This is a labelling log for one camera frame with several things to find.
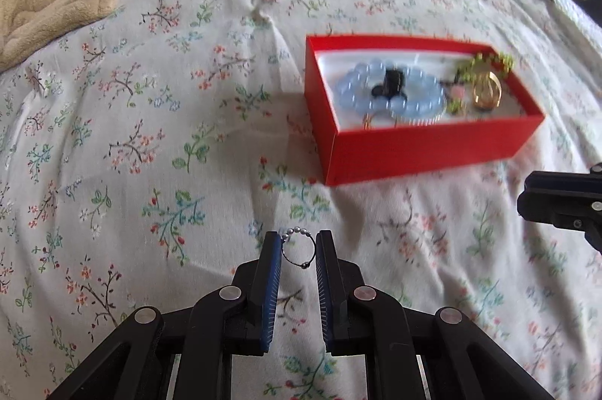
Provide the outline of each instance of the white fabric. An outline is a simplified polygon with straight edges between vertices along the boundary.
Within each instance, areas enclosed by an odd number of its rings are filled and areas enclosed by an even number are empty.
[[[408,307],[461,308],[556,398],[599,398],[602,260],[516,211],[532,170],[602,160],[600,30],[569,2],[120,4],[0,78],[0,398],[44,398],[136,307],[192,306],[290,225]],[[546,121],[508,161],[324,187],[305,35],[351,32],[511,53]],[[362,360],[323,355],[314,267],[283,263],[279,296],[233,398],[365,397]]]

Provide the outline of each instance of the black mechanical part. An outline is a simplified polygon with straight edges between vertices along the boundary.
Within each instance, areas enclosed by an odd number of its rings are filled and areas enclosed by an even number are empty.
[[[585,232],[588,243],[602,252],[602,163],[589,174],[532,172],[517,209],[529,222]]]
[[[274,279],[278,289],[279,246],[278,234],[268,232],[259,260],[237,268],[231,287],[239,290],[238,298],[224,294],[225,287],[188,309],[165,314],[152,307],[135,310],[49,400],[163,400],[176,354],[181,359],[173,400],[200,398],[199,389],[203,398],[230,400],[232,355],[267,352],[262,339],[270,310],[264,305],[272,302]]]
[[[416,355],[433,400],[552,400],[486,333],[457,309],[435,315],[404,308],[363,284],[359,268],[336,256],[330,231],[316,238],[326,350],[365,355],[368,400],[423,400]]]

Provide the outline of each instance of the beaded ring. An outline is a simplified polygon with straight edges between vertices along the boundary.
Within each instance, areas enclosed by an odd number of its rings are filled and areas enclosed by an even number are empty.
[[[284,245],[291,239],[293,234],[301,234],[305,237],[309,237],[309,240],[311,240],[311,243],[314,245],[314,254],[309,261],[306,261],[301,264],[297,264],[297,263],[294,263],[293,261],[291,261],[285,254]],[[300,227],[288,228],[287,231],[284,232],[280,236],[280,239],[282,240],[282,257],[284,257],[284,259],[286,259],[288,262],[290,262],[293,266],[297,266],[298,268],[301,268],[301,269],[307,269],[311,265],[312,261],[315,259],[316,249],[315,249],[315,240],[311,236],[311,233],[309,233],[309,231],[307,231],[305,228],[300,228]]]
[[[342,108],[364,115],[366,128],[376,113],[388,113],[412,125],[437,122],[445,112],[445,91],[433,75],[418,67],[373,59],[359,63],[338,81],[334,91]]]

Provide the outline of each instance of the blue beaded bracelet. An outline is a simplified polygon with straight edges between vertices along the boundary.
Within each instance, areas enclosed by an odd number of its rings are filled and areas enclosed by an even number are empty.
[[[372,95],[374,86],[383,82],[387,70],[398,70],[404,75],[405,96]],[[439,79],[425,74],[420,68],[396,64],[393,61],[371,60],[359,63],[335,85],[336,102],[345,109],[374,116],[388,113],[396,121],[427,124],[438,121],[445,112],[445,91]]]

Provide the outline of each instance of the red box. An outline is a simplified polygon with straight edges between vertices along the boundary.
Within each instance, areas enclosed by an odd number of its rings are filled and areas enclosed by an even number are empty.
[[[509,158],[544,120],[544,114],[531,95],[510,72],[505,83],[523,109],[520,116],[459,120],[430,126],[339,129],[318,67],[320,53],[335,50],[414,50],[468,55],[494,52],[484,44],[434,38],[308,36],[305,99],[327,186]]]

